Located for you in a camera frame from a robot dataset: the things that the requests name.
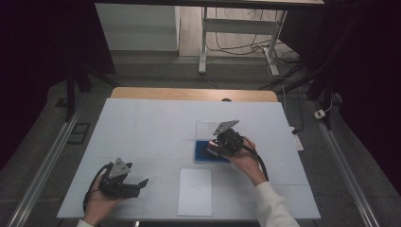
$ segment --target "wooden board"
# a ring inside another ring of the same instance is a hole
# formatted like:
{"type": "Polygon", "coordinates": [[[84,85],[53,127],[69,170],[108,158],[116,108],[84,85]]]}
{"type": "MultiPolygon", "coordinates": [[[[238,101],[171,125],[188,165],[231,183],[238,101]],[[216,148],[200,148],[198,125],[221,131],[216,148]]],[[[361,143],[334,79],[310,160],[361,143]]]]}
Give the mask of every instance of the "wooden board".
{"type": "Polygon", "coordinates": [[[111,98],[203,100],[203,101],[221,101],[223,98],[230,98],[232,101],[240,101],[240,102],[278,101],[276,94],[272,91],[141,88],[141,87],[117,87],[113,90],[111,98]]]}

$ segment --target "hand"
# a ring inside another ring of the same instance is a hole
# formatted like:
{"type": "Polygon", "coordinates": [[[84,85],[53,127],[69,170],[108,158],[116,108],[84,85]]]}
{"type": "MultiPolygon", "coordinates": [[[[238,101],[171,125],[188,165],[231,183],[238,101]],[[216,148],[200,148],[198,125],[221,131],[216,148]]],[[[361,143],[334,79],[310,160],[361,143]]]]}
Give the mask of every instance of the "hand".
{"type": "MultiPolygon", "coordinates": [[[[244,145],[248,148],[256,149],[255,143],[245,136],[244,145]]],[[[267,181],[265,175],[259,168],[259,163],[246,149],[242,148],[235,155],[225,156],[225,158],[230,160],[234,166],[244,172],[250,178],[254,186],[267,181]]]]}
{"type": "Polygon", "coordinates": [[[83,220],[93,226],[97,226],[100,221],[106,218],[113,208],[124,201],[126,198],[110,198],[106,197],[98,190],[102,175],[100,175],[92,187],[92,193],[89,197],[88,204],[86,206],[85,216],[83,220]]]}

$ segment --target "white sleeve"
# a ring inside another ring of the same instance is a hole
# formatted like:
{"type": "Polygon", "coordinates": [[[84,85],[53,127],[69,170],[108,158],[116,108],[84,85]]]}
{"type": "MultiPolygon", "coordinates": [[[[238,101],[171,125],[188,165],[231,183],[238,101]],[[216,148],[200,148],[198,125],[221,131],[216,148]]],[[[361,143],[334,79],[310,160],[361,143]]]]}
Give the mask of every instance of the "white sleeve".
{"type": "Polygon", "coordinates": [[[83,220],[80,220],[80,221],[78,222],[77,227],[94,227],[94,226],[92,226],[92,225],[86,223],[86,222],[83,221],[83,220]]]}
{"type": "Polygon", "coordinates": [[[298,226],[289,213],[289,207],[283,197],[277,195],[269,182],[255,187],[256,215],[261,227],[298,226]]]}

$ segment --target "dark background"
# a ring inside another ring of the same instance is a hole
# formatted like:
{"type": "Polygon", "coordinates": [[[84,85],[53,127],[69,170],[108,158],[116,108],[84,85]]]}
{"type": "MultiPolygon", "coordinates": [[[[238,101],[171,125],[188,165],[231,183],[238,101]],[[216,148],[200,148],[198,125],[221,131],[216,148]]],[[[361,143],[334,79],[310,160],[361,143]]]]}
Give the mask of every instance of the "dark background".
{"type": "Polygon", "coordinates": [[[328,73],[333,75],[333,92],[343,101],[343,120],[401,194],[401,3],[367,2],[356,10],[290,11],[280,39],[313,71],[349,24],[349,16],[361,13],[328,73]]]}
{"type": "Polygon", "coordinates": [[[84,63],[114,73],[95,4],[88,0],[0,3],[0,167],[18,148],[48,89],[84,63]]]}

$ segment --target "white paper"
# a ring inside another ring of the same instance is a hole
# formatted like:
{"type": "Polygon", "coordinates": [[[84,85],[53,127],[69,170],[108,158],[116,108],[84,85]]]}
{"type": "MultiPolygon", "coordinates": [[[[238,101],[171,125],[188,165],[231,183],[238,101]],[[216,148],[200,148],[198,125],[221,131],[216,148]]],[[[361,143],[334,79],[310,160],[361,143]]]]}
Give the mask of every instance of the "white paper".
{"type": "Polygon", "coordinates": [[[213,215],[212,171],[210,169],[181,169],[178,215],[213,215]]]}

